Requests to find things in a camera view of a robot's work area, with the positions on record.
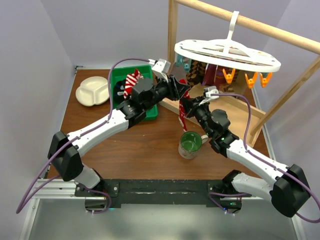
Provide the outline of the red white patterned sock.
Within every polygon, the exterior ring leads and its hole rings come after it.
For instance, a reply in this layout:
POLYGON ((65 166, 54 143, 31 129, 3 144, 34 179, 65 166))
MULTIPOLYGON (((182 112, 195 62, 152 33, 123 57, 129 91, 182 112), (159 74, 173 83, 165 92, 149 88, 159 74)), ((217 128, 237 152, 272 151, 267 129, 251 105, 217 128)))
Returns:
MULTIPOLYGON (((187 80, 185 80, 185 79, 180 79, 179 82, 183 83, 183 84, 188 84, 187 80)), ((183 99, 184 98, 186 98, 186 99, 190 98, 189 90, 187 90, 187 92, 183 95, 182 98, 183 99)), ((181 124, 181 126, 183 128, 183 131, 187 132, 188 129, 187 129, 187 125, 186 125, 186 122, 185 122, 185 116, 186 116, 186 112, 185 112, 182 100, 180 99, 179 100, 179 116, 178 116, 178 119, 179 119, 179 122, 180 122, 180 124, 181 124)))

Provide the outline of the red white striped sock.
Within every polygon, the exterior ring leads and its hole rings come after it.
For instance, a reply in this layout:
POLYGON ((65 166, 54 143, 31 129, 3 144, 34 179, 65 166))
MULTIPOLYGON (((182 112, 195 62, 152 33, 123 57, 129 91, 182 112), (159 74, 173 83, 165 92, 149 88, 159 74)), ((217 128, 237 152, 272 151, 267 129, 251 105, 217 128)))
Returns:
POLYGON ((137 68, 134 70, 134 73, 130 73, 126 76, 125 85, 124 85, 124 94, 123 94, 124 99, 126 99, 128 95, 132 93, 132 88, 136 85, 137 81, 142 77, 143 75, 137 68))

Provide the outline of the white round clip hanger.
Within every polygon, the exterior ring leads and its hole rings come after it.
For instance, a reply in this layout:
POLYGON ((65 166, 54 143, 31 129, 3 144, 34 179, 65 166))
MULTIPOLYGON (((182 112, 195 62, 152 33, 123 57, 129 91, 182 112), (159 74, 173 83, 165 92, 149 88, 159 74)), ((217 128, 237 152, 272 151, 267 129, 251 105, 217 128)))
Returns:
POLYGON ((281 63, 271 54, 232 40, 238 16, 238 11, 232 13, 227 38, 182 40, 175 44, 175 53, 191 60, 236 70, 258 73, 277 72, 281 63))

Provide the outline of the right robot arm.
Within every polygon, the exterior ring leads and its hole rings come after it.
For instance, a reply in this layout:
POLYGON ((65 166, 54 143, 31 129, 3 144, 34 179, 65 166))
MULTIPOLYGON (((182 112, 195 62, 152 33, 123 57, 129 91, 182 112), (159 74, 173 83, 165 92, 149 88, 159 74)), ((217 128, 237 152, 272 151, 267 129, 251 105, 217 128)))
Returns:
POLYGON ((234 160, 259 175, 249 184, 240 185, 241 174, 223 183, 223 192, 230 197, 239 193, 252 194, 252 190, 266 184, 261 198, 271 201, 275 209, 286 217, 293 217, 311 197, 307 191, 309 183, 303 169, 293 164, 287 166, 246 146, 244 141, 229 130, 231 124, 222 109, 210 111, 204 97, 182 98, 186 117, 195 118, 210 138, 211 148, 218 154, 234 160))

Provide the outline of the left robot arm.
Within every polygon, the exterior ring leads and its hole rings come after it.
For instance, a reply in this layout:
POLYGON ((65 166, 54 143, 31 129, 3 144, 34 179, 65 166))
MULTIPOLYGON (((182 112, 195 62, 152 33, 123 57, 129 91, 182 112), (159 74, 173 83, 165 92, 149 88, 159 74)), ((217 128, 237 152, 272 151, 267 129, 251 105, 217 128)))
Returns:
POLYGON ((58 131, 52 137, 48 158, 60 177, 65 181, 75 180, 86 186, 92 196, 99 196, 104 184, 98 173, 85 166, 81 157, 107 138, 137 125, 147 115, 147 110, 163 99, 180 100, 190 89, 173 75, 160 79, 157 84, 141 78, 133 86, 131 95, 112 112, 96 122, 69 134, 58 131))

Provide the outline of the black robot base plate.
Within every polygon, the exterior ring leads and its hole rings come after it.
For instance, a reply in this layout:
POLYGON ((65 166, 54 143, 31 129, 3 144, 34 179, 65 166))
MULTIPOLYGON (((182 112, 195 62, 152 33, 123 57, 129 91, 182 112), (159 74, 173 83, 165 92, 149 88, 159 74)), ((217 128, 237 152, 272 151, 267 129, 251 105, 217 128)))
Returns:
POLYGON ((221 179, 105 179, 104 191, 111 197, 111 207, 121 208, 125 204, 143 205, 217 205, 209 193, 237 194, 231 184, 221 179))

